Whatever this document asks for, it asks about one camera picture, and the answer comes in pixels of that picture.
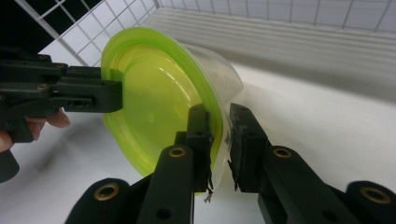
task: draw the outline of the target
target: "plastic cup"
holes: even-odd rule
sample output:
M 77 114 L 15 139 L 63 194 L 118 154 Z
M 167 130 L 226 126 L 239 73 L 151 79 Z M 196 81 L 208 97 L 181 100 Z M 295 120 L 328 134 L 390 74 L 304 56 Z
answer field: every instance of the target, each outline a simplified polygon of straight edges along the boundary
M 104 120 L 126 158 L 141 175 L 151 174 L 161 151 L 187 130 L 189 108 L 210 113 L 212 181 L 221 179 L 231 147 L 230 103 L 242 104 L 244 87 L 215 52 L 183 46 L 148 28 L 116 34 L 102 55 L 102 78 L 122 82 L 122 110 Z

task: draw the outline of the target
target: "brass screw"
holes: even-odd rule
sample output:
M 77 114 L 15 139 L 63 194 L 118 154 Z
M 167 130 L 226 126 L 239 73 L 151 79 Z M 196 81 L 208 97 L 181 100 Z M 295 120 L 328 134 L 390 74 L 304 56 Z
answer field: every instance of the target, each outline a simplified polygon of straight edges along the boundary
M 120 187 L 117 183 L 108 183 L 100 187 L 94 193 L 94 198 L 97 201 L 107 201 L 114 198 L 120 192 Z
M 39 85 L 37 86 L 37 90 L 38 90 L 38 91 L 43 91 L 43 90 L 45 90 L 46 88 L 47 88 L 47 84 L 45 84 L 45 83 L 39 84 Z
M 388 204 L 392 199 L 384 191 L 372 187 L 362 187 L 361 194 L 374 203 Z
M 181 147 L 172 148 L 169 151 L 169 155 L 171 157 L 182 157 L 182 156 L 186 155 L 186 150 L 184 150 Z
M 291 157 L 291 152 L 289 152 L 285 148 L 276 148 L 276 149 L 274 149 L 273 153 L 276 156 L 278 156 L 280 158 L 284 158 L 284 159 Z

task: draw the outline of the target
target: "wire rack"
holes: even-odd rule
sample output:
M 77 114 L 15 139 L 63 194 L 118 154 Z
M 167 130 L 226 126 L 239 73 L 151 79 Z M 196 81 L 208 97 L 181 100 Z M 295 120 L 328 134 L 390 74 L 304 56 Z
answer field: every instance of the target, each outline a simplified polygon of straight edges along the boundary
M 80 19 L 65 6 L 66 0 L 54 0 L 53 7 L 41 13 L 25 0 L 15 1 L 56 40 L 47 52 L 70 54 L 75 59 L 71 63 L 90 66 L 100 65 L 102 50 L 111 36 L 127 27 L 141 25 L 160 7 L 396 34 L 393 0 L 103 0 L 94 7 L 80 0 L 80 5 L 88 11 Z M 61 34 L 50 25 L 53 23 L 50 14 L 59 8 L 72 22 Z

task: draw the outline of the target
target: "yellow-green plastic lid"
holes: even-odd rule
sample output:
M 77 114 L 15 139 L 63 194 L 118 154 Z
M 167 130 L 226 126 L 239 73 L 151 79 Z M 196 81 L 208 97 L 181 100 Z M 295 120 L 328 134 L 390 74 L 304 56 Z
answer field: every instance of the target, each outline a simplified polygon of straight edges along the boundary
M 214 161 L 222 137 L 219 101 L 204 69 L 176 40 L 148 28 L 116 34 L 102 55 L 102 78 L 122 82 L 122 110 L 105 114 L 126 158 L 141 175 L 151 174 L 161 151 L 187 131 L 189 108 L 210 113 Z

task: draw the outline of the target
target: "human hand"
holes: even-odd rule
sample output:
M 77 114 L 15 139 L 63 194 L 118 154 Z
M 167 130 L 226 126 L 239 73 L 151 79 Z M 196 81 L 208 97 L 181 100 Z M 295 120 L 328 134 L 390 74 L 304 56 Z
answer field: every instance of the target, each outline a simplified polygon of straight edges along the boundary
M 37 140 L 40 136 L 41 130 L 44 128 L 46 122 L 57 128 L 64 128 L 70 126 L 70 120 L 62 109 L 58 113 L 48 116 L 43 119 L 26 118 L 26 122 L 32 133 L 33 139 Z M 0 152 L 10 149 L 14 143 L 9 134 L 5 131 L 0 131 Z

